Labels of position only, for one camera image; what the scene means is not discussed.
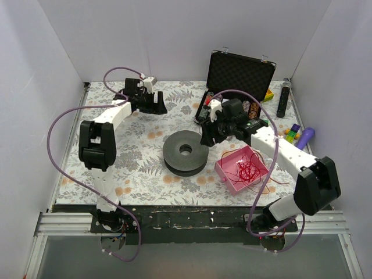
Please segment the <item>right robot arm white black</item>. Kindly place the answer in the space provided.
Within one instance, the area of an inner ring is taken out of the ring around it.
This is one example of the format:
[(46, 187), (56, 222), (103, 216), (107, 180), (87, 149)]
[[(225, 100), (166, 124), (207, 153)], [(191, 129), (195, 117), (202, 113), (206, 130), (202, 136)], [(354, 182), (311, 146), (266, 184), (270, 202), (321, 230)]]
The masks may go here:
[(268, 204), (262, 214), (248, 220), (254, 230), (276, 231), (291, 217), (312, 216), (341, 196), (336, 165), (328, 156), (319, 159), (308, 154), (279, 137), (264, 120), (250, 119), (238, 99), (224, 103), (213, 99), (209, 107), (209, 115), (201, 124), (202, 145), (212, 147), (234, 136), (272, 158), (296, 181), (293, 194)]

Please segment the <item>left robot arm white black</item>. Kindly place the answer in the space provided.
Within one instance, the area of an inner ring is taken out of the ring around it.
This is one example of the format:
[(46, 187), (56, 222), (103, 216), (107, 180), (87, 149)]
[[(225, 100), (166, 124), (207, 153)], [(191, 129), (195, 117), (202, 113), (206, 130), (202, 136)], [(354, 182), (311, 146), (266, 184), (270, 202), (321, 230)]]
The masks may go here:
[(91, 172), (94, 190), (99, 192), (95, 217), (104, 229), (113, 233), (124, 226), (113, 179), (117, 155), (115, 130), (136, 110), (153, 115), (167, 113), (163, 92), (153, 90), (156, 82), (154, 77), (126, 78), (124, 88), (115, 94), (111, 107), (80, 124), (79, 159)]

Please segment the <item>black filament spool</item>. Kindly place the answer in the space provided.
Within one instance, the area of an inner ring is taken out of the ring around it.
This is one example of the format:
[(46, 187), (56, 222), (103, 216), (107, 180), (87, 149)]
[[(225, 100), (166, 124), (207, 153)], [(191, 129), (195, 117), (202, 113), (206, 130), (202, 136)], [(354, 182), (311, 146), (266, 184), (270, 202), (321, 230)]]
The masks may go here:
[(209, 148), (201, 145), (200, 141), (201, 135), (194, 131), (182, 130), (170, 135), (162, 148), (166, 167), (180, 177), (200, 173), (209, 156)]

